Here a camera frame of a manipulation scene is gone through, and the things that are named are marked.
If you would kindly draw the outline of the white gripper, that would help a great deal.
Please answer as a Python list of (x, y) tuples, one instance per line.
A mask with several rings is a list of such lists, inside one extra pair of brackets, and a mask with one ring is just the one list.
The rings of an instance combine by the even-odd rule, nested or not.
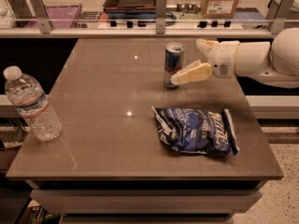
[(239, 47), (238, 41), (196, 40), (196, 47), (207, 57), (208, 63), (200, 60), (188, 64), (185, 68), (171, 76), (171, 83), (182, 85), (204, 81), (212, 76), (229, 78), (235, 75), (235, 55)]

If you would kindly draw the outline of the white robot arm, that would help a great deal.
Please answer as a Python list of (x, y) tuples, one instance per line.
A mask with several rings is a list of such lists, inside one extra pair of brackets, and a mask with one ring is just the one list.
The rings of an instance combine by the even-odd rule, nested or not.
[(206, 62), (197, 60), (171, 76), (174, 85), (198, 82), (211, 76), (249, 77), (279, 88), (299, 87), (299, 28), (280, 32), (272, 42), (197, 39)]

